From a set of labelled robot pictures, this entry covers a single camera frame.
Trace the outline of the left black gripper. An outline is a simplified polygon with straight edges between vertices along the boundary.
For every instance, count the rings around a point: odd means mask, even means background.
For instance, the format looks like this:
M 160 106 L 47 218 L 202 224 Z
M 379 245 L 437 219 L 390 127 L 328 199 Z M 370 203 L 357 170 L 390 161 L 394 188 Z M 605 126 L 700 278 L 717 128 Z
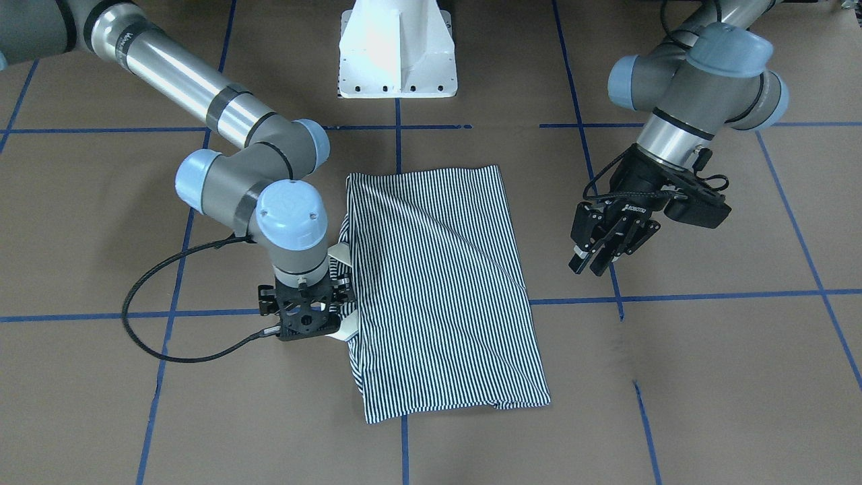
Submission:
M 707 229 L 722 224 L 731 213 L 723 195 L 729 179 L 723 174 L 700 177 L 712 152 L 696 148 L 694 154 L 693 168 L 671 168 L 632 145 L 601 169 L 585 185 L 576 206 L 569 267 L 576 274 L 589 268 L 602 276 L 609 265 L 634 254 L 660 230 L 652 218 L 655 212 Z

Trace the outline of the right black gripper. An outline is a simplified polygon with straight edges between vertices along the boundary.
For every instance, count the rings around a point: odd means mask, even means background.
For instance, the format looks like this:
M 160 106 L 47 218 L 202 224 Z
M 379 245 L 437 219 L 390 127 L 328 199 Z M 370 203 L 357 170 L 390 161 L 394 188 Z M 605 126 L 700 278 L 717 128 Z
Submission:
M 334 280 L 324 276 L 320 282 L 299 283 L 290 288 L 279 280 L 274 286 L 257 288 L 259 313 L 277 315 L 277 325 L 262 329 L 259 337 L 276 335 L 283 342 L 320 337 L 348 341 L 356 335 L 356 313 L 341 316 L 345 304 L 353 304 L 356 295 L 350 273 L 339 274 Z

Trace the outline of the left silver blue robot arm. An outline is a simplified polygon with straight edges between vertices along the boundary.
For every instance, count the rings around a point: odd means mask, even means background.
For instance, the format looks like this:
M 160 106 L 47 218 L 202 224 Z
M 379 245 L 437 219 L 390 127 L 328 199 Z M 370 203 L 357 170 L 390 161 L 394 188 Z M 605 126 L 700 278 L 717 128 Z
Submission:
M 656 212 L 715 229 L 729 214 L 729 179 L 702 177 L 724 127 L 769 128 L 789 104 L 785 80 L 767 67 L 772 43 L 751 25 L 773 1 L 703 1 L 645 56 L 619 59 L 607 79 L 617 106 L 648 112 L 636 141 L 586 185 L 570 239 L 574 273 L 596 276 L 656 234 Z

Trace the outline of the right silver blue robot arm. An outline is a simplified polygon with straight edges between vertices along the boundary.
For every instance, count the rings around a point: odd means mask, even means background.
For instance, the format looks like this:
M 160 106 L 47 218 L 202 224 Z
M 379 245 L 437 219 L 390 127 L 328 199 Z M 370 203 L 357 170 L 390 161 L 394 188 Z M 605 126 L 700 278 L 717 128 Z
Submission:
M 338 100 L 335 79 L 341 1 L 141 1 L 152 22 L 287 119 L 327 127 L 332 153 L 310 182 L 333 221 L 343 182 L 373 164 L 391 134 L 353 130 L 391 122 L 388 105 Z M 130 341 L 120 309 L 129 286 L 186 237 L 228 233 L 191 212 L 174 191 L 182 158 L 233 146 L 173 101 L 103 61 L 52 13 L 46 53 L 21 59 L 30 28 L 2 27 L 2 352 L 44 351 L 86 341 Z

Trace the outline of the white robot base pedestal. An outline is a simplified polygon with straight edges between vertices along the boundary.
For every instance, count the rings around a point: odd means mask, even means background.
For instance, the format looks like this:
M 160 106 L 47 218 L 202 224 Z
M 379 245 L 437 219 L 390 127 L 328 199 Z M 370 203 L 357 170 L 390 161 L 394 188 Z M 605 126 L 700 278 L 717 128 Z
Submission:
M 342 98 L 450 98 L 458 89 L 452 16 L 437 1 L 357 1 L 341 14 Z

